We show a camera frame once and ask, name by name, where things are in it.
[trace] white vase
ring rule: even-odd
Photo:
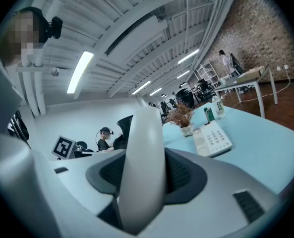
[[[191,136],[193,135],[193,132],[192,132],[192,126],[189,125],[187,127],[183,127],[183,128],[180,128],[182,134],[184,137],[187,137],[187,136]]]

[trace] security camera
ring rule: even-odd
[[[53,68],[51,74],[53,77],[57,77],[59,75],[59,68]]]

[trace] wooden floor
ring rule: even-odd
[[[287,83],[276,83],[276,90],[287,86]],[[270,84],[260,85],[262,95],[271,94],[272,88]],[[255,88],[249,88],[248,92],[241,94],[241,100],[250,100],[257,98]],[[278,104],[275,105],[273,95],[263,97],[265,118],[283,125],[291,130],[294,130],[294,83],[291,83],[288,88],[277,94]],[[236,91],[225,94],[223,99],[224,106],[232,108],[238,103],[238,97]],[[242,110],[256,116],[260,116],[260,109],[258,100],[248,101],[237,104],[235,109]]]

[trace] plastic bottle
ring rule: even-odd
[[[223,118],[225,116],[225,111],[221,98],[217,95],[213,96],[212,103],[218,118]]]

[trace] dried flower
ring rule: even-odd
[[[191,124],[191,118],[194,114],[193,110],[180,101],[178,101],[176,106],[177,109],[169,113],[168,122],[176,124],[181,128],[188,127]]]

